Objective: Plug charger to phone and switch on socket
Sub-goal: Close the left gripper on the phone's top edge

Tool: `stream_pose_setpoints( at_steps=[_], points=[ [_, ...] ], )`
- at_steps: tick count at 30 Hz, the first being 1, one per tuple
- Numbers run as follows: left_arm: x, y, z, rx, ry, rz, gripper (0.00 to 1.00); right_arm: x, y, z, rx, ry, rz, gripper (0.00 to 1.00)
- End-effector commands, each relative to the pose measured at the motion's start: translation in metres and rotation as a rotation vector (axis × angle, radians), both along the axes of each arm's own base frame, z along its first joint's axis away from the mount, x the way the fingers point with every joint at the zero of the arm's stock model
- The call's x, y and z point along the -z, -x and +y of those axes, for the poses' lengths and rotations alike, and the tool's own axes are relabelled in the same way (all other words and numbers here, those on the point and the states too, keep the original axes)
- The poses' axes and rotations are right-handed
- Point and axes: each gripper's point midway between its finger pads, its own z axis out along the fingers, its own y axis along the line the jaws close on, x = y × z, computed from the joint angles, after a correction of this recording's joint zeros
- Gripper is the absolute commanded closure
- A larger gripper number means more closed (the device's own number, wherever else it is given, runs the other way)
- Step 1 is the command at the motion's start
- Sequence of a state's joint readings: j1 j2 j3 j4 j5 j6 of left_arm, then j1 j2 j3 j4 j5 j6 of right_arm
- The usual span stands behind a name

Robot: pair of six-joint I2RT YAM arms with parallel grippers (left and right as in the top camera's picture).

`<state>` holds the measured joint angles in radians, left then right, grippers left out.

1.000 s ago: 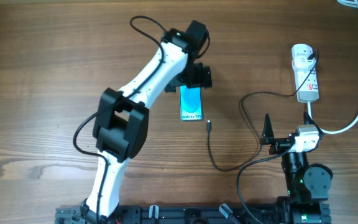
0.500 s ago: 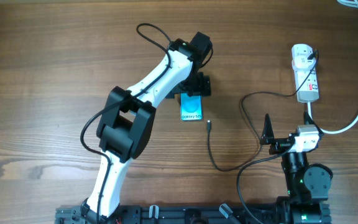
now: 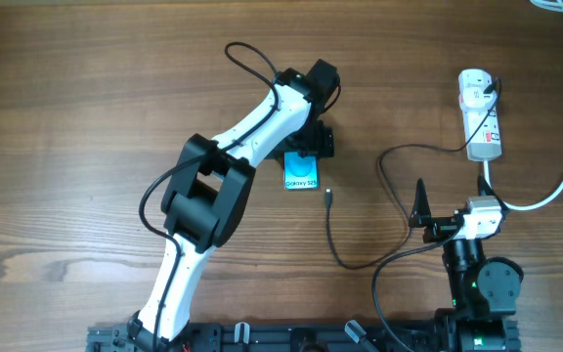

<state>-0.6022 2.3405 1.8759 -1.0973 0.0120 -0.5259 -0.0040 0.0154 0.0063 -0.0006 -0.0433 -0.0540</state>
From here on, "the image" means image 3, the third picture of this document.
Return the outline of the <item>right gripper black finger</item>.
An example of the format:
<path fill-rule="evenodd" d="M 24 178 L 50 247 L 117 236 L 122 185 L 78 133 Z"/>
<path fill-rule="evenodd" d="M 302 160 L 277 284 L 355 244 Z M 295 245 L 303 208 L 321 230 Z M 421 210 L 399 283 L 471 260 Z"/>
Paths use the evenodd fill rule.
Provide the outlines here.
<path fill-rule="evenodd" d="M 431 224 L 432 214 L 428 202 L 424 182 L 419 178 L 416 182 L 414 203 L 411 209 L 409 226 L 411 228 L 427 227 Z"/>
<path fill-rule="evenodd" d="M 477 191 L 479 196 L 493 197 L 498 201 L 502 213 L 509 213 L 510 209 L 505 202 L 495 193 L 490 184 L 486 181 L 483 175 L 477 178 Z"/>

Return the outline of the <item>blue Galaxy smartphone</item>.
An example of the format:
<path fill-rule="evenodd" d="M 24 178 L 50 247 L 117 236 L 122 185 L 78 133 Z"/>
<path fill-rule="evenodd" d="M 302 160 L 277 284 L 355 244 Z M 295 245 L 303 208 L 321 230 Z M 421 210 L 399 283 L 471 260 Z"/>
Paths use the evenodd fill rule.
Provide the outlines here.
<path fill-rule="evenodd" d="M 283 156 L 283 182 L 289 191 L 315 190 L 319 187 L 319 172 L 315 156 L 302 157 L 298 152 Z"/>

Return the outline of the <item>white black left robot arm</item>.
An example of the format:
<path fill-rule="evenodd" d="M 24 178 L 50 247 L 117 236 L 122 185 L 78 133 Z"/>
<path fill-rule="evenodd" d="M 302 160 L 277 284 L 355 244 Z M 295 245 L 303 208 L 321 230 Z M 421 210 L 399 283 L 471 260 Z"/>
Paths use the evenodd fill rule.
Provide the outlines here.
<path fill-rule="evenodd" d="M 180 336 L 204 267 L 238 227 L 263 160 L 334 155 L 332 129 L 319 117 L 339 90 L 337 69 L 324 60 L 305 74 L 288 68 L 237 125 L 187 141 L 176 165 L 158 179 L 168 184 L 160 203 L 165 249 L 149 300 L 127 324 L 137 348 L 165 351 Z"/>

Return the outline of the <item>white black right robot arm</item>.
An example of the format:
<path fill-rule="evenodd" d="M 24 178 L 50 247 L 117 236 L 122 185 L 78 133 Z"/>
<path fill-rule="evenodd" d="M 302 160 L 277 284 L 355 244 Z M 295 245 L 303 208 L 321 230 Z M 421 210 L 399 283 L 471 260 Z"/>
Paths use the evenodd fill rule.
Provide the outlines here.
<path fill-rule="evenodd" d="M 423 241 L 443 248 L 453 307 L 433 320 L 437 351 L 513 352 L 522 349 L 518 325 L 510 319 L 524 279 L 522 268 L 505 257 L 489 258 L 483 241 L 500 232 L 508 206 L 480 176 L 478 195 L 446 217 L 431 213 L 424 182 L 416 183 L 409 225 Z"/>

